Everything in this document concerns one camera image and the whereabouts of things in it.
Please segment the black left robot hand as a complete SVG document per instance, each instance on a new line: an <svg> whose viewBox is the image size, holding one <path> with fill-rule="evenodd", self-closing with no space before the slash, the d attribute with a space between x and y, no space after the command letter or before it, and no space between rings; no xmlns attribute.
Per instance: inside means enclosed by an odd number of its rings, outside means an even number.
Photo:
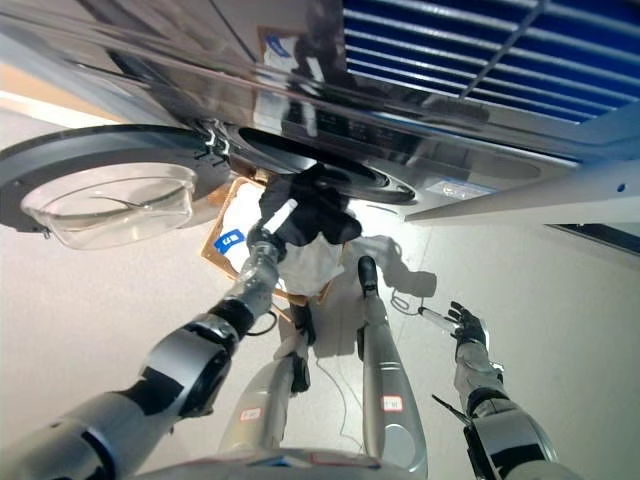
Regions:
<svg viewBox="0 0 640 480"><path fill-rule="evenodd" d="M298 202L295 199L288 199L269 219L261 219L247 235L248 248L253 249L259 243L266 243L278 251L284 251L285 243L277 232L289 220L297 207Z"/></svg>

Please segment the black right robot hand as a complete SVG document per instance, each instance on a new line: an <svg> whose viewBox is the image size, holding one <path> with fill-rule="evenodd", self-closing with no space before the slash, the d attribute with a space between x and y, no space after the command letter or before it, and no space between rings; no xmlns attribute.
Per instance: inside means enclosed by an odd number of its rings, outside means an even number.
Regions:
<svg viewBox="0 0 640 480"><path fill-rule="evenodd" d="M450 302L445 314L425 306L418 308L418 314L449 334L456 340L458 346L465 343L478 343L489 349L490 334L486 322L457 301Z"/></svg>

